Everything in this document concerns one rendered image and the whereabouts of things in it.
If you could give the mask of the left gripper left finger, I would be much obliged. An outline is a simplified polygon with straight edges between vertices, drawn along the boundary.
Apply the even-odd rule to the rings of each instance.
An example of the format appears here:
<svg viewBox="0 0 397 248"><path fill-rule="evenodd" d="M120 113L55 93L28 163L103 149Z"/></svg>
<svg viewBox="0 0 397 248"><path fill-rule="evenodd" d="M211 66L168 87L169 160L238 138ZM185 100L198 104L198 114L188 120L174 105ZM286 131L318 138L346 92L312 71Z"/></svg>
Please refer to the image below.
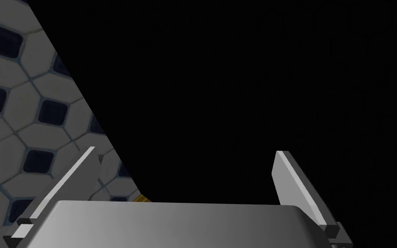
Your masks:
<svg viewBox="0 0 397 248"><path fill-rule="evenodd" d="M94 146L82 149L35 196L3 235L8 247L27 247L59 201L87 201L98 182L101 163Z"/></svg>

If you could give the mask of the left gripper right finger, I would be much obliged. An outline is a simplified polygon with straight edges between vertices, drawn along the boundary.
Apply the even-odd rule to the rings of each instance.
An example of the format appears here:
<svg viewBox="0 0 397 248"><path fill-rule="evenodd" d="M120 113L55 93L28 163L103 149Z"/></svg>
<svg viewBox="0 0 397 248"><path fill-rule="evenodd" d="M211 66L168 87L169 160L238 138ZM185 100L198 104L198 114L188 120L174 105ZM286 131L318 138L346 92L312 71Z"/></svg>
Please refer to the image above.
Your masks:
<svg viewBox="0 0 397 248"><path fill-rule="evenodd" d="M325 233L332 247L353 246L343 225L334 218L288 150L276 151L271 176L281 205L301 209Z"/></svg>

